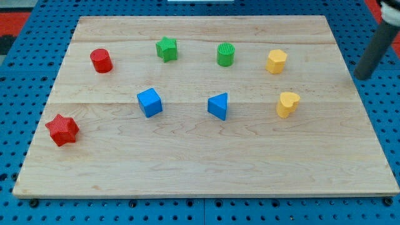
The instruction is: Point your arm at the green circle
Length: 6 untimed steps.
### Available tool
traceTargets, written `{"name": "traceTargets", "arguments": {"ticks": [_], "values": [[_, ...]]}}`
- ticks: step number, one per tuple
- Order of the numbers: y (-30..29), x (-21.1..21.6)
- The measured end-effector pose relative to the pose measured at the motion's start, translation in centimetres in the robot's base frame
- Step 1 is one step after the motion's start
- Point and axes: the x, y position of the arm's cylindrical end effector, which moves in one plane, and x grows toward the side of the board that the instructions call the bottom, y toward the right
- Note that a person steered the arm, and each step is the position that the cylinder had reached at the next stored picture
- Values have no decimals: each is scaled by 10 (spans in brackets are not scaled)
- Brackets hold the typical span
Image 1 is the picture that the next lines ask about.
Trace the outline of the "grey cylindrical robot arm stick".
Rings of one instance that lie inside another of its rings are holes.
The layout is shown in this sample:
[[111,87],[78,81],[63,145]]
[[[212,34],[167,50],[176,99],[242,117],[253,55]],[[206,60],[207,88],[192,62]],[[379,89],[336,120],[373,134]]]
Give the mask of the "grey cylindrical robot arm stick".
[[381,21],[354,69],[353,74],[356,79],[365,81],[371,78],[398,32],[399,26],[390,24],[385,20]]

